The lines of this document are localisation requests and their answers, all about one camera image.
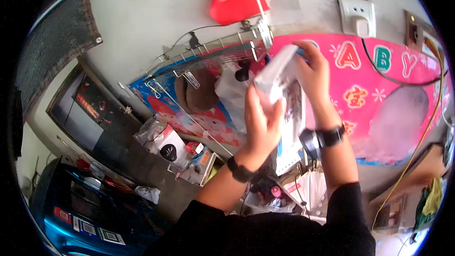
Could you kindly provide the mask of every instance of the metal rack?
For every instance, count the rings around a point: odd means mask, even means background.
[[[144,79],[144,83],[148,88],[152,88],[149,83],[152,80],[165,82],[173,76],[183,75],[194,88],[199,88],[200,84],[191,71],[204,68],[217,70],[222,64],[246,59],[260,61],[270,49],[272,39],[269,26],[261,18],[251,31],[218,38],[167,60],[159,57],[161,63],[152,70],[153,74]]]

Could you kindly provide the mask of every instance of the wall socket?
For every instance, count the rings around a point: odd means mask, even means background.
[[[341,25],[343,33],[349,35],[359,35],[356,26],[365,26],[361,30],[362,37],[376,37],[376,16],[374,14],[374,5],[367,0],[338,0],[341,13]]]

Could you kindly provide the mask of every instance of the yellow cloth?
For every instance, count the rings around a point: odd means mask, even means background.
[[[429,185],[430,193],[425,206],[422,209],[423,215],[434,214],[438,211],[442,201],[441,178],[433,178]]]

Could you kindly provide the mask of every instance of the qr code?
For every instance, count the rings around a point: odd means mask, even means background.
[[[63,219],[68,220],[68,214],[65,213],[65,212],[60,211],[60,216],[61,216]]]
[[[96,235],[95,228],[87,223],[82,223],[82,227],[84,231],[87,231],[88,233]]]
[[[106,237],[109,240],[118,241],[117,236],[114,233],[110,233],[110,232],[106,231]]]

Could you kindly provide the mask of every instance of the hand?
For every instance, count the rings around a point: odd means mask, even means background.
[[[302,71],[302,88],[313,107],[330,103],[328,90],[330,88],[330,70],[327,59],[310,42],[298,41],[294,45],[304,50],[304,56],[308,63],[301,56],[297,56]]]
[[[299,81],[313,109],[316,129],[332,130],[341,125],[341,119],[330,102],[330,70],[327,59],[310,42],[293,42],[304,50],[304,57],[297,56],[301,67]]]
[[[281,122],[286,109],[286,101],[279,99],[273,111],[266,117],[260,104],[254,84],[245,95],[245,123],[247,144],[236,155],[236,162],[250,171],[256,171],[274,150],[281,138]]]

